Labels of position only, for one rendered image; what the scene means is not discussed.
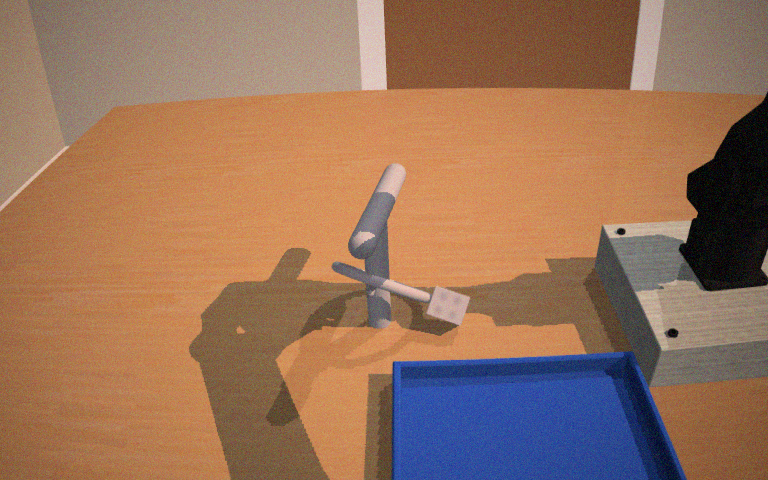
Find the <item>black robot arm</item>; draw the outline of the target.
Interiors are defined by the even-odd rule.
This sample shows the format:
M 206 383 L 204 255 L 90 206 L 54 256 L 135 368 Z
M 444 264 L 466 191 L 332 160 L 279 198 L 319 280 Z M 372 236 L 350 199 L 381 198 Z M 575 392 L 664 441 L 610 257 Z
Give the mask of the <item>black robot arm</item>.
M 709 292 L 767 286 L 768 92 L 720 145 L 688 174 L 687 200 L 698 214 L 679 250 Z

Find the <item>blue tray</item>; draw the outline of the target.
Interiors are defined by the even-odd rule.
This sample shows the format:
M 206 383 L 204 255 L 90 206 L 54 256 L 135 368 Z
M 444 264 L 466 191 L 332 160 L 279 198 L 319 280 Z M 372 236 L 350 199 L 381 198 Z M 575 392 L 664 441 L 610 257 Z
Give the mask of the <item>blue tray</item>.
M 687 480 L 633 353 L 393 361 L 392 480 Z

